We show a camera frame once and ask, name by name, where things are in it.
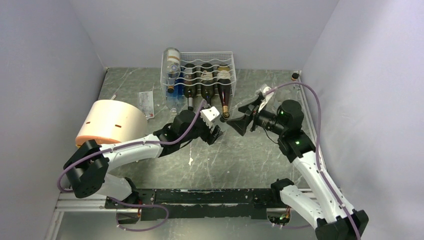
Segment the clear bottle black orange label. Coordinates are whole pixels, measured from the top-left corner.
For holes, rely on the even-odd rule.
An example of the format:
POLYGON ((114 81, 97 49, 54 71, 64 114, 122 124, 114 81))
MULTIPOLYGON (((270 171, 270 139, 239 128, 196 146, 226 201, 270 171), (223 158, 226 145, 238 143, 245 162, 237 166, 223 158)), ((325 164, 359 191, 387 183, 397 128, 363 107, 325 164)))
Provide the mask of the clear bottle black orange label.
POLYGON ((224 119, 222 113, 215 106, 212 105, 211 109, 216 114, 213 120, 213 126, 219 127, 220 131, 225 133, 230 128, 230 126, 227 123, 227 120, 224 119))

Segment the clear bottle blue seal label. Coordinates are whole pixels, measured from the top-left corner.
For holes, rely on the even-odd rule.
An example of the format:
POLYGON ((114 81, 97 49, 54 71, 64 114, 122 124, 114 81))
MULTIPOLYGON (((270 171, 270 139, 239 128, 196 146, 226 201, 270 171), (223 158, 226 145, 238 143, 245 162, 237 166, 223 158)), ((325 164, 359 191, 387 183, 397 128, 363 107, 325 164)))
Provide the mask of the clear bottle blue seal label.
POLYGON ((175 91, 175 81, 181 73, 181 54, 174 47, 168 47, 163 52, 162 77, 169 94, 175 91))

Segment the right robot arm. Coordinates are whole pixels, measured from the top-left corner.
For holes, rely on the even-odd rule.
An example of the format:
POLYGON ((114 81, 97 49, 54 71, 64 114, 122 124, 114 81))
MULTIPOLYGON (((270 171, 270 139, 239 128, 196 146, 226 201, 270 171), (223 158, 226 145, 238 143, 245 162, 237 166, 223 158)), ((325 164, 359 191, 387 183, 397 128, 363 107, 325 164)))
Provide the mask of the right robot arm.
POLYGON ((275 207, 284 204, 302 216, 319 240, 358 240, 369 222, 364 210, 356 210, 337 188, 319 159, 318 147, 302 130, 304 113, 301 104, 285 100, 276 113, 265 110, 265 98, 240 107, 242 117, 229 119, 227 124, 241 136, 261 127, 278 136, 281 153, 301 173, 316 200, 303 194, 285 178, 271 184, 270 202, 275 207))

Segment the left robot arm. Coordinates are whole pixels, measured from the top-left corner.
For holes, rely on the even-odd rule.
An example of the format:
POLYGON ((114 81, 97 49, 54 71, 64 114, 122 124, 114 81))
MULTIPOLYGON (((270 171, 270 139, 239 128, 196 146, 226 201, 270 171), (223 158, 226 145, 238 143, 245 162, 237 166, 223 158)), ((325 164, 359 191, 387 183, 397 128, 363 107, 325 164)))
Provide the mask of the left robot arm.
POLYGON ((197 113, 183 110, 171 123, 142 138, 112 144, 87 140, 64 164, 60 176, 67 177, 76 198, 100 194, 132 208, 139 200, 134 183, 129 178, 111 175, 111 170, 170 155, 197 138, 212 145, 225 128, 226 120, 214 107, 197 113))

